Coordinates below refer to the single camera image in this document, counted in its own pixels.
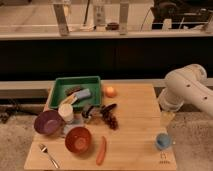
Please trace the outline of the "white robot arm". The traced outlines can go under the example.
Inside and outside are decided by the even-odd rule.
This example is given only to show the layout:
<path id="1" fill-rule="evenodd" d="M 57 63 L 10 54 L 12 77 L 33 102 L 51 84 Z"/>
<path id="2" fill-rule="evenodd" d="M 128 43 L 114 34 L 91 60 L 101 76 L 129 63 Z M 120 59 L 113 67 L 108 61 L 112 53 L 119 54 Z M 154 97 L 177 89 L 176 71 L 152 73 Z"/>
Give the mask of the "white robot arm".
<path id="1" fill-rule="evenodd" d="M 178 111 L 185 101 L 213 117 L 213 90 L 203 84 L 207 79 L 205 68 L 190 64 L 170 71 L 164 79 L 165 88 L 158 96 L 164 111 Z"/>

